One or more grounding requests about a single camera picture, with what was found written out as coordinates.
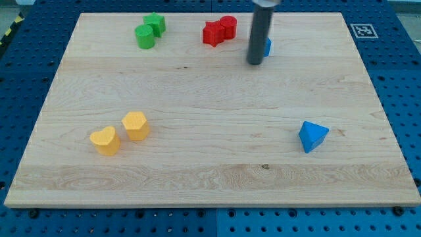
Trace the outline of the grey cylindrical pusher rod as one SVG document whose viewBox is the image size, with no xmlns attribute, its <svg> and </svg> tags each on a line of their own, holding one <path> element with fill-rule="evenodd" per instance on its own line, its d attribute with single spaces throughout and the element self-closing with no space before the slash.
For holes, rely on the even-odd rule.
<svg viewBox="0 0 421 237">
<path fill-rule="evenodd" d="M 273 12 L 274 7 L 255 5 L 247 50 L 247 62 L 250 65 L 262 63 Z"/>
</svg>

